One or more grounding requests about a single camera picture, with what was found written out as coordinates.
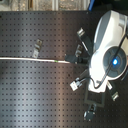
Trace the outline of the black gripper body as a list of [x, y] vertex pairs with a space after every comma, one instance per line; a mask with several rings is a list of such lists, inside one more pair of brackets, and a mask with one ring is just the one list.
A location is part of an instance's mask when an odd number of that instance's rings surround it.
[[82, 45], [78, 45], [74, 55], [65, 55], [65, 60], [74, 64], [87, 64], [90, 57], [82, 57], [83, 50], [86, 50], [89, 55], [93, 54], [93, 43], [90, 38], [84, 34], [79, 37]]

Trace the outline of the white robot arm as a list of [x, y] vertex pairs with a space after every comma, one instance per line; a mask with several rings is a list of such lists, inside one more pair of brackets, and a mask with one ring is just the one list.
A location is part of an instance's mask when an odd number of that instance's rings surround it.
[[83, 28], [77, 32], [89, 56], [80, 56], [81, 46], [77, 47], [74, 55], [65, 56], [66, 62], [87, 66], [81, 76], [70, 84], [73, 91], [88, 81], [88, 91], [104, 93], [108, 83], [122, 76], [127, 66], [127, 34], [128, 16], [116, 11], [108, 11], [100, 18], [93, 42]]

